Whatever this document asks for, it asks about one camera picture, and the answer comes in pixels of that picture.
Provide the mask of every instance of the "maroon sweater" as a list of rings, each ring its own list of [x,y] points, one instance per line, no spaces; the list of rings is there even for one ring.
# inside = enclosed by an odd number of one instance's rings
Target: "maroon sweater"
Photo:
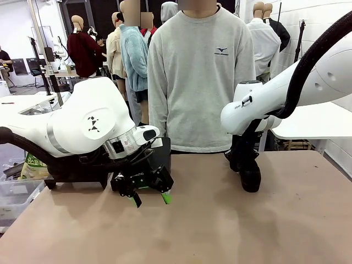
[[[101,48],[86,33],[71,34],[67,40],[68,55],[76,65],[80,77],[87,78],[103,65]]]

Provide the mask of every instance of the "clear plastic container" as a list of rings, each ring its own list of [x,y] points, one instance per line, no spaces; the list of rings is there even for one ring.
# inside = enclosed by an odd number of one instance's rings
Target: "clear plastic container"
[[[43,180],[0,182],[0,227],[9,227],[44,189]]]

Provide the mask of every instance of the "beige shirt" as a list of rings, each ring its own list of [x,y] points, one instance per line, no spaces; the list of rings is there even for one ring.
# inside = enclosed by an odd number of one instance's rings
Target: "beige shirt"
[[[120,48],[121,30],[117,27],[106,39],[107,63],[109,71],[121,78],[126,78],[126,72],[123,67]]]

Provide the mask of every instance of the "gray sweatshirt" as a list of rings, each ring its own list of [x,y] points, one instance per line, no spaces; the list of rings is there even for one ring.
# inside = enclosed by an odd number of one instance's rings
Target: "gray sweatshirt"
[[[253,43],[244,22],[224,8],[204,19],[178,12],[150,44],[150,124],[171,138],[173,150],[228,150],[232,136],[221,127],[221,111],[233,101],[239,82],[255,79]]]

